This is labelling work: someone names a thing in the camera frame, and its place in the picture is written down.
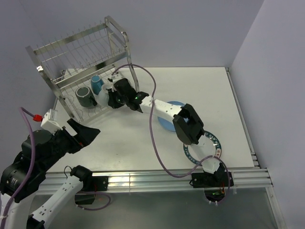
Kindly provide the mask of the white mug blue handle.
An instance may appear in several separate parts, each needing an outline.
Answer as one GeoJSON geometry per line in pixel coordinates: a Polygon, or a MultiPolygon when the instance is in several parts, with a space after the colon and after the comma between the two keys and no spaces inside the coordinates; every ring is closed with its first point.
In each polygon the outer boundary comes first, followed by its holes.
{"type": "Polygon", "coordinates": [[[99,94],[99,92],[102,90],[103,85],[104,85],[104,81],[99,75],[94,75],[91,77],[91,88],[92,88],[92,92],[95,95],[99,94]]]}

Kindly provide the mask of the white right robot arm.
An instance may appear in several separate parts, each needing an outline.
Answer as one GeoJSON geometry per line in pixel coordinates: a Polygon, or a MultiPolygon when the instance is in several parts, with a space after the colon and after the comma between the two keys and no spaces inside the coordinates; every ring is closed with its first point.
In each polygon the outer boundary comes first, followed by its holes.
{"type": "Polygon", "coordinates": [[[110,85],[107,92],[109,95],[108,105],[111,108],[117,109],[126,106],[132,111],[149,115],[149,132],[154,150],[157,147],[153,136],[153,116],[172,123],[176,136],[183,144],[185,154],[194,163],[194,168],[188,174],[192,175],[198,167],[203,169],[199,177],[192,177],[195,182],[194,187],[230,188],[234,185],[231,172],[228,171],[227,166],[217,153],[207,155],[201,160],[191,157],[189,147],[202,152],[199,143],[204,138],[211,139],[215,143],[215,150],[221,149],[219,140],[204,130],[204,124],[192,105],[181,106],[155,99],[153,94],[136,91],[126,78],[111,80],[110,85]]]}

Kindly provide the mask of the light blue plate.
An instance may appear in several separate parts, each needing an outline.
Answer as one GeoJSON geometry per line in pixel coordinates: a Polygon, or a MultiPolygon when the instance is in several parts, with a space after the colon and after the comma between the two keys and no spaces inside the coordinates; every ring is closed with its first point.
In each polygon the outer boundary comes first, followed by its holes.
{"type": "MultiPolygon", "coordinates": [[[[178,106],[184,106],[185,104],[179,101],[168,101],[169,104],[172,105],[178,105],[178,106]]],[[[170,132],[175,132],[175,128],[172,122],[167,121],[166,119],[163,119],[161,117],[157,117],[159,124],[166,130],[170,132]]]]}

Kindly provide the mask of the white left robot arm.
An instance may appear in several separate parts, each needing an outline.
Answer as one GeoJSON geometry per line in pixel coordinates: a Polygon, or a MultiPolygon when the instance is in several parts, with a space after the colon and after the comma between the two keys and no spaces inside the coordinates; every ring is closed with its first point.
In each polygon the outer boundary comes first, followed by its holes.
{"type": "Polygon", "coordinates": [[[14,162],[3,171],[0,179],[2,229],[45,229],[69,198],[79,191],[93,191],[92,171],[76,166],[40,210],[29,214],[47,171],[65,154],[75,154],[89,146],[100,133],[99,129],[83,126],[73,119],[67,123],[76,135],[70,135],[65,127],[60,126],[53,130],[30,130],[14,162]]]}

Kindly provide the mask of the black mug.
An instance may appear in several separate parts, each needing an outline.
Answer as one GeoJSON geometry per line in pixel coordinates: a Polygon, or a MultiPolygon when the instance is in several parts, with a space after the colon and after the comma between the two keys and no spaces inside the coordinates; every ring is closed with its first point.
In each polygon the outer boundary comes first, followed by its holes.
{"type": "Polygon", "coordinates": [[[97,105],[97,102],[91,89],[87,86],[79,87],[76,90],[75,95],[82,107],[90,108],[97,105]]]}

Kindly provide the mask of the light grey cup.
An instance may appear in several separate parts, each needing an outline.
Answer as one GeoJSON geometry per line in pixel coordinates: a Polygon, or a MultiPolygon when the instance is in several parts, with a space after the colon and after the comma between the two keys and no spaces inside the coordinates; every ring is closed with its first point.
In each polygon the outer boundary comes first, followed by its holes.
{"type": "Polygon", "coordinates": [[[110,90],[112,89],[112,86],[110,84],[103,84],[99,94],[97,95],[97,103],[102,107],[105,107],[108,105],[108,101],[109,101],[108,90],[109,89],[110,90]]]}

